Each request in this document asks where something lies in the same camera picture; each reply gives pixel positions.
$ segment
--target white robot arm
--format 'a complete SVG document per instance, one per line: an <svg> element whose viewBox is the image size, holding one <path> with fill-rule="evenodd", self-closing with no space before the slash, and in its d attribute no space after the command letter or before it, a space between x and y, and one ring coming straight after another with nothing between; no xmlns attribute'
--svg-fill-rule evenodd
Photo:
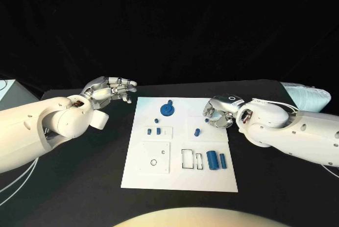
<svg viewBox="0 0 339 227"><path fill-rule="evenodd" d="M0 111L0 173L46 154L76 138L88 126L102 129L108 115L98 111L111 100L131 102L135 82L99 77L79 95L56 97Z"/></svg>
<svg viewBox="0 0 339 227"><path fill-rule="evenodd" d="M275 147L285 154L321 165L339 167L339 117L330 114L297 111L287 113L275 104L259 99L245 103L232 95L213 97L203 115L216 110L222 117L207 123L228 128L233 120L238 131L261 147Z"/></svg>

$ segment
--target black tabletop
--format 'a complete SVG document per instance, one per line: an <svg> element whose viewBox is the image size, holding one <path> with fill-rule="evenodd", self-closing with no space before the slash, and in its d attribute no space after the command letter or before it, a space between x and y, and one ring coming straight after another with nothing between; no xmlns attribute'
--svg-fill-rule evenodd
<svg viewBox="0 0 339 227"><path fill-rule="evenodd" d="M52 90L43 99L79 91ZM0 226L109 227L147 212L191 206L243 211L291 226L337 226L339 179L320 165L252 145L236 125L228 137L238 193L119 188L137 97L220 93L292 104L284 87L269 80L138 87L131 104L114 101L102 109L109 115L103 130L89 127L40 157L21 190L0 206ZM0 181L7 184L27 166L3 173Z"/></svg>

